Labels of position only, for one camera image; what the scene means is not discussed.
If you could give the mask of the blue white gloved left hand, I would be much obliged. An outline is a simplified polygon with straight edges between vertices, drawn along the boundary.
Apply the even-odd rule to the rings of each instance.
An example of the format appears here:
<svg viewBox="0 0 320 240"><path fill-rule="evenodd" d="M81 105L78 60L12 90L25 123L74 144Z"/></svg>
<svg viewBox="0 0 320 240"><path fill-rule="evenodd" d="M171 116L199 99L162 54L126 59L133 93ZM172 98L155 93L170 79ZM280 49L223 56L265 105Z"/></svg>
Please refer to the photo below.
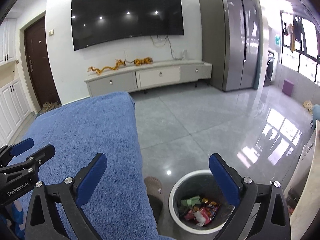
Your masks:
<svg viewBox="0 0 320 240"><path fill-rule="evenodd" d="M1 225L7 229L5 233L9 238L25 239L25 221L26 214L19 200L1 207Z"/></svg>

